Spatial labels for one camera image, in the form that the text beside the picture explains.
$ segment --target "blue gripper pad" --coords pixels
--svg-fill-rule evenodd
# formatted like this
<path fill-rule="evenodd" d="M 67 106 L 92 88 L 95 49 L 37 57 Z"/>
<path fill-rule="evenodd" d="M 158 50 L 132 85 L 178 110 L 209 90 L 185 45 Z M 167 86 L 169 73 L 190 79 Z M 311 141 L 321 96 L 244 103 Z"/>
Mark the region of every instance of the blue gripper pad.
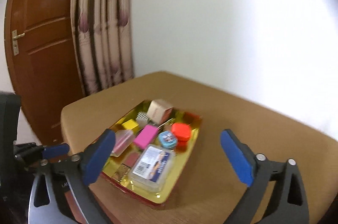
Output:
<path fill-rule="evenodd" d="M 239 180 L 242 183 L 247 184 L 248 187 L 254 181 L 253 170 L 254 167 L 249 163 L 238 145 L 242 145 L 238 139 L 237 144 L 230 136 L 230 130 L 224 130 L 221 132 L 221 146 L 226 153 L 234 171 L 236 172 Z"/>
<path fill-rule="evenodd" d="M 60 155 L 65 155 L 69 152 L 69 146 L 66 143 L 45 147 L 42 152 L 43 159 L 51 159 Z"/>
<path fill-rule="evenodd" d="M 106 129 L 99 139 L 82 153 L 82 181 L 88 186 L 96 182 L 115 146 L 115 132 Z"/>

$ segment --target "curtain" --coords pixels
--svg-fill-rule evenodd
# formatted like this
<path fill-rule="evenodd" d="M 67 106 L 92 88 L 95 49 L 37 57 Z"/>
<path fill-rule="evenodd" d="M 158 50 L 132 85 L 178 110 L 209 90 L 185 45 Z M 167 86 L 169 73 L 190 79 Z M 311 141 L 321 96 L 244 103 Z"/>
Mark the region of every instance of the curtain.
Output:
<path fill-rule="evenodd" d="M 130 0 L 71 0 L 79 77 L 87 96 L 132 79 Z"/>

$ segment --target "door handle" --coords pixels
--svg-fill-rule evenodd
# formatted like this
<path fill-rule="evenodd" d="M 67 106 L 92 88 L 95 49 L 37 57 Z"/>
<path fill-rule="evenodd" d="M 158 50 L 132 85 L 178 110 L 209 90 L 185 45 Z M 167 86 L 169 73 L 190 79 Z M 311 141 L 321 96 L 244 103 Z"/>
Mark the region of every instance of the door handle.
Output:
<path fill-rule="evenodd" d="M 12 37 L 12 40 L 14 41 L 14 40 L 19 39 L 19 38 L 24 37 L 24 36 L 25 36 L 25 33 L 22 33 L 22 34 L 13 36 L 13 37 Z"/>

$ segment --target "metal screw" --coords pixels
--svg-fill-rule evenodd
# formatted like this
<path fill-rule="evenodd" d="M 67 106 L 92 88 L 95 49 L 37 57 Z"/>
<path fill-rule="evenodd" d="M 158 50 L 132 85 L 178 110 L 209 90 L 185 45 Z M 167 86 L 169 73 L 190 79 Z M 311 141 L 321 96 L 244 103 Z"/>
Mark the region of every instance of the metal screw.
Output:
<path fill-rule="evenodd" d="M 296 164 L 296 161 L 293 160 L 292 158 L 288 160 L 289 164 L 292 165 L 292 166 L 295 166 Z"/>
<path fill-rule="evenodd" d="M 41 166 L 46 166 L 48 164 L 48 160 L 47 159 L 42 159 L 40 161 L 40 164 L 41 164 Z"/>
<path fill-rule="evenodd" d="M 259 153 L 256 155 L 256 158 L 259 160 L 259 161 L 264 161 L 266 159 L 266 156 L 262 153 Z"/>
<path fill-rule="evenodd" d="M 80 159 L 81 159 L 81 157 L 80 157 L 78 154 L 74 154 L 74 155 L 72 156 L 72 161 L 73 161 L 73 162 L 79 161 Z"/>

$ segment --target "tan tablecloth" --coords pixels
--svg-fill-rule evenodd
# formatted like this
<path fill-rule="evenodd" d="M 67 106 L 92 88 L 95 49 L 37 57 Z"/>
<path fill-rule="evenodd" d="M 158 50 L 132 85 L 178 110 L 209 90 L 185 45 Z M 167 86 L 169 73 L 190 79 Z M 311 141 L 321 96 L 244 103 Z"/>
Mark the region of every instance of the tan tablecloth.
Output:
<path fill-rule="evenodd" d="M 61 113 L 65 141 L 73 153 L 80 152 L 138 103 L 156 98 L 201 115 L 202 128 L 165 209 L 147 207 L 102 178 L 90 186 L 122 224 L 223 223 L 246 189 L 220 146 L 220 132 L 226 128 L 254 153 L 275 161 L 290 157 L 297 161 L 311 224 L 317 223 L 336 196 L 337 141 L 276 112 L 165 72 L 133 79 L 66 106 Z M 270 184 L 255 222 L 270 198 Z"/>

